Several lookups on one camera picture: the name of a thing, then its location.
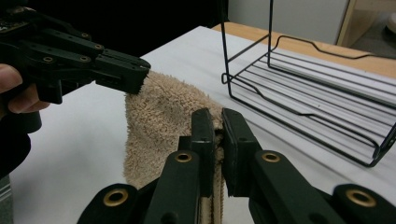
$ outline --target wire rack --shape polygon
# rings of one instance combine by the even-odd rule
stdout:
[[[278,45],[283,39],[303,41],[320,53],[349,60],[381,57],[374,54],[334,54],[321,50],[314,42],[287,35],[278,37],[273,47],[265,46],[265,39],[272,43],[273,5],[271,0],[268,34],[231,58],[224,19],[221,20],[226,70],[221,81],[228,85],[229,95],[343,158],[374,167],[396,139],[396,79],[313,59],[282,50]],[[240,59],[257,46],[264,48],[256,58],[248,62]],[[236,66],[231,72],[233,63],[239,68]]]

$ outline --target towel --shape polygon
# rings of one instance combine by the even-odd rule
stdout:
[[[161,175],[167,156],[177,150],[180,136],[191,136],[192,112],[208,108],[216,133],[213,195],[202,197],[201,223],[221,223],[224,179],[221,175],[223,150],[222,106],[208,95],[174,77],[149,71],[137,95],[126,94],[128,137],[124,176],[128,184],[141,189]]]

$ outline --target black wire rack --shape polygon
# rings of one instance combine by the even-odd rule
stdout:
[[[221,34],[225,72],[221,76],[232,99],[327,149],[374,167],[396,139],[396,79],[377,76],[340,64],[313,59],[278,48],[282,39],[312,45],[323,54],[358,60],[320,49],[315,42],[281,35],[272,43],[274,1],[270,0],[268,34],[228,57],[224,15]],[[254,59],[241,56],[257,46]],[[238,64],[234,71],[230,67]]]

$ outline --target rack wire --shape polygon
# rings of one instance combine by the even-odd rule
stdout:
[[[257,58],[230,72],[231,63],[241,55],[264,46],[265,39],[272,43],[273,7],[270,0],[268,34],[231,58],[220,12],[226,70],[221,81],[228,85],[230,97],[344,158],[376,166],[396,139],[396,80],[290,53],[278,45],[288,38],[349,60],[381,56],[348,57],[322,50],[312,41],[281,35],[273,47],[268,44]]]

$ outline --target black sleeve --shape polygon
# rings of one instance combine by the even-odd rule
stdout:
[[[30,146],[27,133],[11,133],[0,121],[0,179],[25,160]]]

